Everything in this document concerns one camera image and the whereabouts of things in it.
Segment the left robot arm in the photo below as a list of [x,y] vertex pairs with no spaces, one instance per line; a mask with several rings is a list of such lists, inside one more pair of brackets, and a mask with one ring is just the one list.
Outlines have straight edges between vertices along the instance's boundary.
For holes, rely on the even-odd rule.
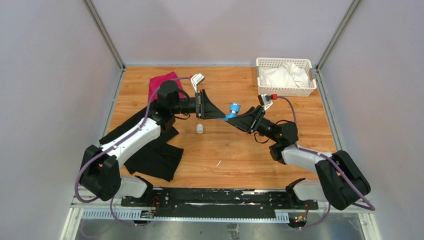
[[147,181],[137,176],[123,176],[121,167],[129,160],[141,158],[141,149],[152,148],[152,142],[169,132],[177,114],[196,115],[199,119],[225,119],[226,114],[209,102],[203,90],[195,97],[178,86],[178,79],[164,81],[148,100],[141,115],[109,133],[110,139],[100,146],[86,148],[74,183],[75,197],[82,203],[97,199],[104,202],[114,197],[133,197],[140,206],[149,206],[153,193]]

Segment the blue water faucet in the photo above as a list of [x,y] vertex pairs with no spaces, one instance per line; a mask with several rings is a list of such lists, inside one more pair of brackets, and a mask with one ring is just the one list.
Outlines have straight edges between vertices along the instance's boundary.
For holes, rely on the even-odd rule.
[[230,118],[234,118],[240,112],[241,105],[237,102],[232,102],[229,105],[229,113],[224,117],[224,121],[228,121]]

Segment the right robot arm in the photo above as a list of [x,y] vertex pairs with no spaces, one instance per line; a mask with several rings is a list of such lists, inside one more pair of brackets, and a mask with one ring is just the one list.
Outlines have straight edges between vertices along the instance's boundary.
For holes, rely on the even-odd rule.
[[285,201],[290,208],[298,209],[306,200],[317,200],[344,210],[363,200],[364,208],[374,210],[366,199],[371,186],[348,152],[320,152],[299,146],[297,124],[288,120],[272,122],[265,118],[262,106],[251,107],[227,122],[243,132],[273,141],[269,152],[274,161],[306,169],[318,176],[318,180],[299,179],[287,186],[290,191]]

